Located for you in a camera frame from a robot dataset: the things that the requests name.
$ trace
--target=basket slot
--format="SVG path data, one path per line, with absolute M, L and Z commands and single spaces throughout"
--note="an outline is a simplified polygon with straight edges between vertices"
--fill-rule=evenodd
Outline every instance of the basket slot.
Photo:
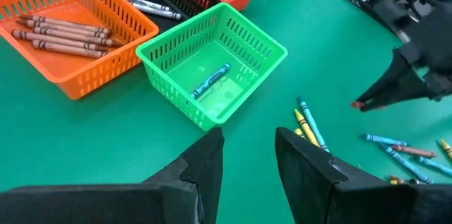
M 213 16 L 202 20 L 188 30 L 181 31 L 168 42 L 150 50 L 149 60 L 159 66 L 162 71 L 174 68 L 179 61 L 185 60 L 187 56 L 214 38 L 216 21 L 217 17 Z
M 243 22 L 228 18 L 226 20 L 226 31 L 222 32 L 219 40 L 237 58 L 241 59 L 250 69 L 259 72 L 263 68 L 263 62 L 271 57 L 272 49 L 259 40 L 258 32 L 254 29 L 246 29 Z
M 128 15 L 128 12 L 122 6 L 113 0 L 80 0 L 80 3 L 89 11 L 92 11 L 107 27 L 113 29 L 125 42 L 132 42 L 152 30 L 138 23 Z
M 111 57 L 109 60 L 94 66 L 76 77 L 75 83 L 78 86 L 81 95 L 86 95 L 106 82 L 121 75 L 131 67 L 137 65 L 140 59 L 131 49 L 122 52 L 117 57 Z
M 161 75 L 155 73 L 147 66 L 145 67 L 149 75 L 149 80 L 152 85 L 164 95 L 173 105 L 179 108 L 186 116 L 195 122 L 199 126 L 212 126 L 213 123 L 207 119 L 192 102 L 189 102 L 184 95 L 182 95 L 178 89 L 172 86 Z

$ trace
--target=brown crayon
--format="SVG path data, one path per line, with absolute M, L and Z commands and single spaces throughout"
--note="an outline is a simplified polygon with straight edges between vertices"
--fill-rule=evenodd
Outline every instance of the brown crayon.
M 34 28 L 34 27 L 49 28 L 52 30 L 62 30 L 62 31 L 65 31 L 68 33 L 82 34 L 82 35 L 87 35 L 87 36 L 91 36 L 91 37 L 108 38 L 108 35 L 105 33 L 97 33 L 97 32 L 93 32 L 90 30 L 83 30 L 80 28 L 62 26 L 62 25 L 57 25 L 54 23 L 43 23 L 43 22 L 38 22 L 35 20 L 25 20 L 25 19 L 16 20 L 16 23 L 27 26 L 29 28 Z
M 31 42 L 31 45 L 36 49 L 62 52 L 62 53 L 66 53 L 66 54 L 77 54 L 80 56 L 90 57 L 90 58 L 95 58 L 95 59 L 103 57 L 104 55 L 107 54 L 107 52 L 103 52 L 103 51 L 88 50 L 88 49 L 83 49 L 83 48 L 79 48 L 79 47 L 69 47 L 66 45 L 55 44 L 55 43 L 42 41 L 42 40 L 33 40 Z
M 37 34 L 43 34 L 43 35 L 48 35 L 48 36 L 52 36 L 52 37 L 63 37 L 63 38 L 67 38 L 70 40 L 84 41 L 84 42 L 98 44 L 98 45 L 104 45 L 104 46 L 108 46 L 108 47 L 121 47 L 122 46 L 121 43 L 114 41 L 114 40 L 110 40 L 110 39 L 105 39 L 105 38 L 100 38 L 100 37 L 91 37 L 91 36 L 75 34 L 75 33 L 67 33 L 67 32 L 64 32 L 61 30 L 52 30 L 49 28 L 34 27 L 33 32 L 37 33 Z
M 20 38 L 22 40 L 43 40 L 43 41 L 48 41 L 48 42 L 52 42 L 52 43 L 60 44 L 60 45 L 67 45 L 67 46 L 71 46 L 71 47 L 80 47 L 80 48 L 84 48 L 84 49 L 91 49 L 91 50 L 97 50 L 97 51 L 108 51 L 107 48 L 99 47 L 96 44 L 90 44 L 90 43 L 75 41 L 75 40 L 67 40 L 67 39 L 60 38 L 60 37 L 51 37 L 51 36 L 41 35 L 41 34 L 36 34 L 36 33 L 29 33 L 24 30 L 12 30 L 11 35 L 15 38 Z
M 416 148 L 406 147 L 406 146 L 391 146 L 395 151 L 402 151 L 404 153 L 409 153 L 413 155 L 418 155 L 426 158 L 436 158 L 436 153 L 431 151 L 424 151 Z
M 404 183 L 405 183 L 404 180 L 402 180 L 402 179 L 399 178 L 399 177 L 393 176 L 393 175 L 389 175 L 389 179 L 394 180 L 394 181 L 397 181 L 398 184 L 404 184 Z
M 97 27 L 97 26 L 92 26 L 92 25 L 85 25 L 82 23 L 75 23 L 75 22 L 71 22 L 71 21 L 66 21 L 66 20 L 57 20 L 57 19 L 51 19 L 51 18 L 47 18 L 44 16 L 19 16 L 22 19 L 26 19 L 26 20 L 36 20 L 39 22 L 43 22 L 43 23 L 54 23 L 57 25 L 63 25 L 63 26 L 69 26 L 69 27 L 75 27 L 75 28 L 80 28 L 80 29 L 84 29 L 84 30 L 90 30 L 93 32 L 97 32 L 97 33 L 105 33 L 107 35 L 110 35 L 110 33 L 112 33 L 112 31 L 110 29 L 104 28 L 104 27 Z

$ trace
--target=gray crayon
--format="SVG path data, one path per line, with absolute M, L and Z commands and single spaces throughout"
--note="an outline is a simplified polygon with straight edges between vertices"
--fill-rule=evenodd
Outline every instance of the gray crayon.
M 141 4 L 144 6 L 148 6 L 148 7 L 163 10 L 163 11 L 171 11 L 171 9 L 168 6 L 163 6 L 163 5 L 157 4 L 155 2 L 151 2 L 151 1 L 146 1 L 146 0 L 127 0 L 127 1 L 129 1 L 130 3 Z
M 153 14 L 156 16 L 163 16 L 163 17 L 171 18 L 171 19 L 175 19 L 175 20 L 181 19 L 180 13 L 171 12 L 171 11 L 162 11 L 160 9 L 151 8 L 149 6 L 144 6 L 142 4 L 137 4 L 134 2 L 132 2 L 132 5 L 134 7 L 136 7 L 139 11 L 142 11 L 142 12 L 150 13 L 150 14 Z

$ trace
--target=yellow crayon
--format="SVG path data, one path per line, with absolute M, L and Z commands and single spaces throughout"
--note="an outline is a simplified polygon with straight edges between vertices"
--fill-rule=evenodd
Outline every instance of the yellow crayon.
M 443 148 L 443 150 L 447 153 L 447 156 L 449 156 L 449 158 L 452 160 L 452 149 L 451 149 L 451 147 L 443 139 L 441 139 L 439 141 L 439 143 L 441 144 L 441 147 Z
M 317 139 L 316 139 L 314 133 L 312 133 L 311 128 L 309 128 L 308 123 L 304 119 L 303 114 L 298 112 L 298 110 L 295 110 L 295 117 L 297 118 L 299 125 L 303 129 L 304 134 L 307 136 L 309 141 L 311 141 L 311 143 L 314 144 L 315 146 L 320 147 L 319 142 L 317 142 Z
M 306 139 L 306 137 L 304 137 L 303 131 L 300 128 L 296 128 L 294 130 L 294 133 L 298 136 L 301 136 L 302 138 Z

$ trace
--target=crayon tip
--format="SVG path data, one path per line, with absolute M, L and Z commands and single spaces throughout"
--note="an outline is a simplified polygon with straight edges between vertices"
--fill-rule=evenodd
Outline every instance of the crayon tip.
M 116 40 L 112 40 L 112 46 L 113 47 L 122 47 L 124 44 L 116 41 Z
M 298 136 L 303 135 L 303 132 L 302 132 L 302 130 L 301 130 L 300 128 L 295 129 L 295 130 L 294 130 L 294 133 L 296 133 L 296 135 L 298 135 Z
M 353 108 L 361 108 L 364 107 L 363 102 L 353 101 L 352 104 L 350 104 Z
M 367 134 L 363 133 L 358 136 L 359 139 L 367 140 Z
M 33 19 L 33 17 L 29 16 L 29 15 L 20 15 L 19 18 L 26 19 L 26 20 L 32 20 Z
M 297 119 L 303 119 L 302 114 L 297 109 L 295 109 L 295 116 L 297 117 Z
M 18 20 L 16 20 L 16 23 L 19 23 L 21 25 L 27 25 L 27 20 L 25 20 L 25 19 L 18 19 Z
M 446 143 L 445 140 L 443 140 L 443 139 L 440 139 L 440 140 L 439 140 L 439 144 L 440 144 L 443 148 L 447 147 L 447 143 Z

